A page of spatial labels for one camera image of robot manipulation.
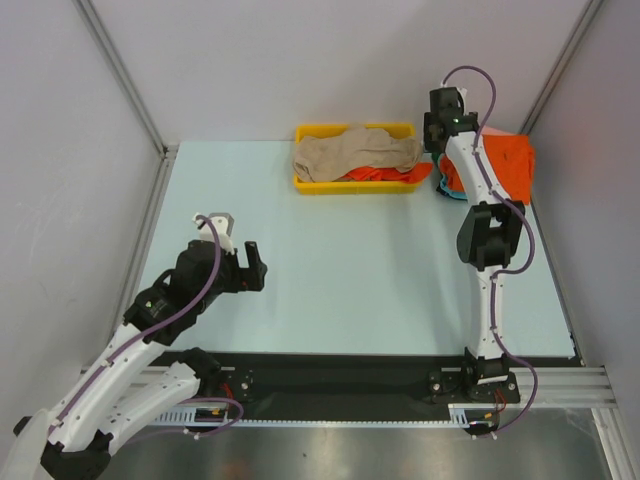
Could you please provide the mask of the orange t-shirt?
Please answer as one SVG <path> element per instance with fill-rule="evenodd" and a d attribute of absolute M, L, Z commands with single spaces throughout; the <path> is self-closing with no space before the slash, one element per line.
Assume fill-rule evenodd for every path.
<path fill-rule="evenodd" d="M 348 172 L 345 180 L 356 182 L 400 182 L 403 184 L 417 184 L 425 180 L 433 170 L 433 164 L 417 163 L 411 169 L 401 172 L 397 168 L 359 167 Z"/>
<path fill-rule="evenodd" d="M 535 169 L 535 151 L 529 138 L 513 133 L 512 136 L 482 134 L 482 137 L 493 170 L 509 197 L 529 205 Z M 436 167 L 440 178 L 442 173 L 459 177 L 453 163 L 444 154 L 440 165 Z"/>

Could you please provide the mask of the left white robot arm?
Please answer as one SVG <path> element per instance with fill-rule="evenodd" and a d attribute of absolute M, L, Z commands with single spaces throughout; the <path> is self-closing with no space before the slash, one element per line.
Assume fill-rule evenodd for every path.
<path fill-rule="evenodd" d="M 51 411 L 20 420 L 1 476 L 97 479 L 136 433 L 181 403 L 213 401 L 223 412 L 244 413 L 227 375 L 199 348 L 182 352 L 169 369 L 131 396 L 135 378 L 223 293 L 259 292 L 267 266 L 258 246 L 245 244 L 248 264 L 215 241 L 193 240 L 176 265 L 140 292 L 109 344 L 72 391 Z"/>

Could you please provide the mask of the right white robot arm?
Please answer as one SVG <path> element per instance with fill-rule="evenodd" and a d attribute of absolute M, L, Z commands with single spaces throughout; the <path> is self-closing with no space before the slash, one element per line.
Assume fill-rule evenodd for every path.
<path fill-rule="evenodd" d="M 441 86 L 429 93 L 424 146 L 453 164 L 469 210 L 456 237 L 456 251 L 471 284 L 471 329 L 456 395 L 490 402 L 509 378 L 503 344 L 503 290 L 500 272 L 516 253 L 524 205 L 508 204 L 479 130 L 478 115 L 465 111 L 462 94 Z"/>

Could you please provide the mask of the yellow plastic tray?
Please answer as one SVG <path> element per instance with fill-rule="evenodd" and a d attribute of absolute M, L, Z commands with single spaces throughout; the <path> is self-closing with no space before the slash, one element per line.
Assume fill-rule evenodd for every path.
<path fill-rule="evenodd" d="M 366 128 L 385 130 L 391 137 L 401 139 L 416 135 L 411 123 L 369 123 Z M 302 124 L 295 130 L 295 144 L 306 136 L 328 138 L 341 135 L 349 128 L 348 124 Z M 301 195 L 363 195 L 363 194 L 410 194 L 422 182 L 403 183 L 398 181 L 339 181 L 339 182 L 303 182 L 293 174 L 292 183 Z"/>

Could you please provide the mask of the orange t-shirt in tray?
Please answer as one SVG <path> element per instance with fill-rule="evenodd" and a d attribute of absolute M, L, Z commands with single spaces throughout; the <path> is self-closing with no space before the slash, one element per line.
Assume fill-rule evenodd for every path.
<path fill-rule="evenodd" d="M 397 168 L 359 167 L 348 172 L 345 180 L 356 182 L 400 182 L 403 184 L 417 184 L 425 180 L 433 170 L 433 164 L 417 163 L 411 169 L 401 172 Z"/>

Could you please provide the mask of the pink folded t-shirt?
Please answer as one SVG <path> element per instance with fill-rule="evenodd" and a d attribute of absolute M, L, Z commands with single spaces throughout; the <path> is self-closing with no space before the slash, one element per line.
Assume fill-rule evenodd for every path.
<path fill-rule="evenodd" d="M 500 130 L 500 129 L 489 127 L 489 126 L 485 126 L 482 129 L 482 134 L 484 136 L 512 136 L 511 132 Z"/>

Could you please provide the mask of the light blue folded t-shirt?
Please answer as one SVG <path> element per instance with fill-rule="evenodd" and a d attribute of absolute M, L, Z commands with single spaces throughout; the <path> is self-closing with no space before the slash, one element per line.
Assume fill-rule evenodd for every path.
<path fill-rule="evenodd" d="M 464 187 L 459 177 L 456 174 L 448 175 L 441 174 L 440 181 L 438 183 L 438 191 L 445 197 L 466 201 L 467 195 L 464 191 Z"/>

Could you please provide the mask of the beige t-shirt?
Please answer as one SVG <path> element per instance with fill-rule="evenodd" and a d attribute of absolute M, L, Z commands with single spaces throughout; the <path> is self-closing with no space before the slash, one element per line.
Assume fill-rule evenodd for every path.
<path fill-rule="evenodd" d="M 348 127 L 338 135 L 306 135 L 297 144 L 292 165 L 304 182 L 333 182 L 361 168 L 392 168 L 401 173 L 421 160 L 423 147 L 413 134 L 392 135 L 384 128 Z"/>

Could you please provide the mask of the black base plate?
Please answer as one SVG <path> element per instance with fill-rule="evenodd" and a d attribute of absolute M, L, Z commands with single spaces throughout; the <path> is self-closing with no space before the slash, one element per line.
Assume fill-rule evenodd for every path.
<path fill-rule="evenodd" d="M 444 405 L 493 404 L 501 399 L 513 406 L 524 383 L 510 377 L 490 402 L 456 395 L 464 358 L 460 355 L 329 355 L 286 353 L 223 353 L 212 358 L 220 372 L 200 388 L 199 396 L 232 398 L 259 412 L 275 408 L 323 405 L 359 411 L 419 403 Z"/>

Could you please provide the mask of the left aluminium frame post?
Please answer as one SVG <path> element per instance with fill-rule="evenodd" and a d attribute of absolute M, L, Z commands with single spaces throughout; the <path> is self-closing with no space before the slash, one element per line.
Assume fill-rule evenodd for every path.
<path fill-rule="evenodd" d="M 136 241 L 129 259 L 124 284 L 116 304 L 113 325 L 117 326 L 137 293 L 178 147 L 167 144 L 162 138 L 160 130 L 95 4 L 92 1 L 79 0 L 75 1 L 73 5 L 154 152 L 152 182 L 144 203 L 140 224 L 136 230 Z"/>

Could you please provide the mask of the aluminium frame post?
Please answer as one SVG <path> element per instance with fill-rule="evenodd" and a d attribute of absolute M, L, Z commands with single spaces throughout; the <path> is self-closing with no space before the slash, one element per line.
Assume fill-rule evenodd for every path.
<path fill-rule="evenodd" d="M 178 147 L 167 144 L 162 138 L 160 130 L 95 4 L 92 1 L 79 0 L 75 1 L 73 5 L 154 152 L 152 182 L 144 203 L 140 224 L 136 230 L 136 241 L 129 259 L 124 284 L 116 304 L 113 325 L 117 326 L 137 293 Z"/>
<path fill-rule="evenodd" d="M 567 73 L 573 59 L 585 41 L 585 38 L 607 4 L 607 0 L 588 0 L 585 2 L 541 90 L 536 96 L 519 129 L 520 134 L 529 135 L 533 131 L 545 107 L 550 102 L 563 76 Z"/>

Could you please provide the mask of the right aluminium frame post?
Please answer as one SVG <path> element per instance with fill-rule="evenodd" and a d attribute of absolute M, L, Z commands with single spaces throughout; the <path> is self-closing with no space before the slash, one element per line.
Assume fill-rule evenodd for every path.
<path fill-rule="evenodd" d="M 520 134 L 529 135 L 533 131 L 545 107 L 550 102 L 563 76 L 567 73 L 573 59 L 585 41 L 585 38 L 607 4 L 607 0 L 588 0 L 585 2 L 541 90 L 536 96 L 519 129 Z"/>

